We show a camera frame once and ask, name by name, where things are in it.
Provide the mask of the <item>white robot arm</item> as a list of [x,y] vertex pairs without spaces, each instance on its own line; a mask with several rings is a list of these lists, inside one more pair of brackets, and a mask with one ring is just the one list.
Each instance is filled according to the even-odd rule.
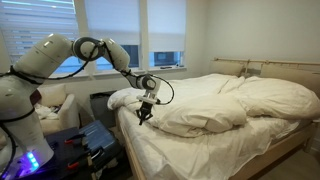
[[1,152],[1,180],[15,180],[35,173],[54,155],[44,137],[30,96],[69,57],[109,61],[136,89],[143,89],[141,121],[151,117],[160,81],[150,74],[137,75],[129,68],[127,52],[110,38],[80,37],[74,41],[51,34],[35,44],[0,78],[0,124],[9,145]]

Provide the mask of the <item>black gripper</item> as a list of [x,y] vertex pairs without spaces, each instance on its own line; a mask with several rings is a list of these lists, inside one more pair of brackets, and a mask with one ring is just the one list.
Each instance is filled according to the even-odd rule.
[[142,102],[141,107],[136,111],[137,117],[140,119],[140,125],[142,125],[144,121],[147,121],[153,117],[151,113],[152,107],[152,104],[148,102]]

